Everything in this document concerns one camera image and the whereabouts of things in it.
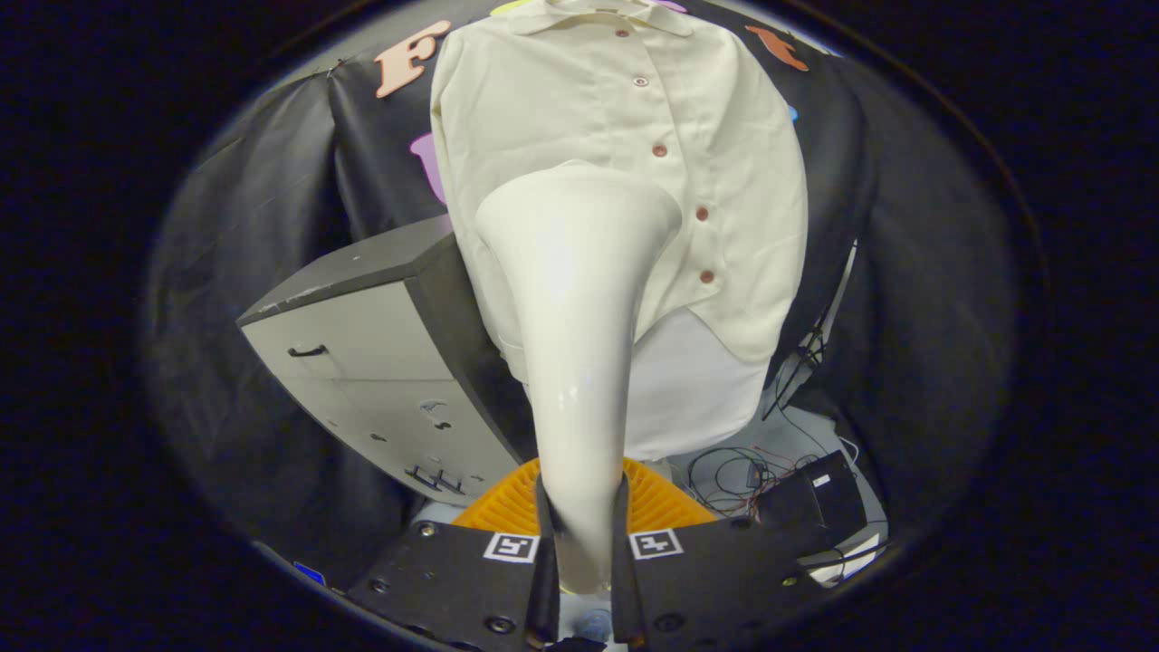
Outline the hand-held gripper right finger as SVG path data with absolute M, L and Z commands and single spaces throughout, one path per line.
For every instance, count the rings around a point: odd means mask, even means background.
M 750 517 L 717 520 L 649 467 L 625 461 L 611 603 L 629 649 L 766 649 L 816 611 L 788 540 Z

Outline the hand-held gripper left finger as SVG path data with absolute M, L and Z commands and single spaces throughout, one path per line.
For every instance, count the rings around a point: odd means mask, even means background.
M 532 461 L 480 496 L 468 523 L 411 523 L 350 602 L 418 651 L 541 651 L 559 635 L 551 510 Z

